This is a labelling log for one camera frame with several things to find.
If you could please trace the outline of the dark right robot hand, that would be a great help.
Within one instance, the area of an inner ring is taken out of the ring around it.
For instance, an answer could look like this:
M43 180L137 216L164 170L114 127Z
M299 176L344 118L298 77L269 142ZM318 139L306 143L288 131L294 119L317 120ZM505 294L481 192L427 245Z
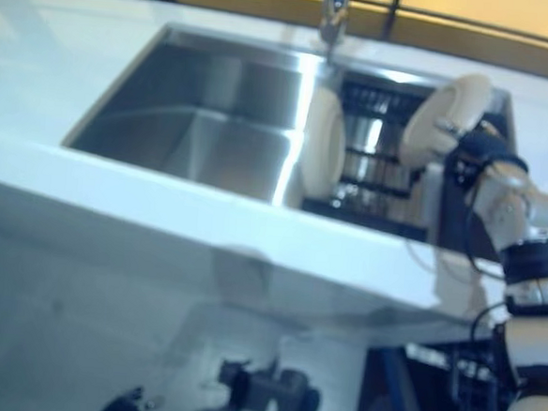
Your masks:
M485 129L455 133L456 146L445 157L444 174L464 192L471 190L489 165L509 163L528 173L523 159L512 153L502 137Z

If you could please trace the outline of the dark left robot hand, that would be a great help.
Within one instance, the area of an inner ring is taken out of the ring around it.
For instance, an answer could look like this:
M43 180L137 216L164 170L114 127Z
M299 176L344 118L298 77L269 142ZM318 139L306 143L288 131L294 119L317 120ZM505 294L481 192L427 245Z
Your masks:
M142 387L135 387L114 397L99 411L155 411L164 404L162 395L148 395Z

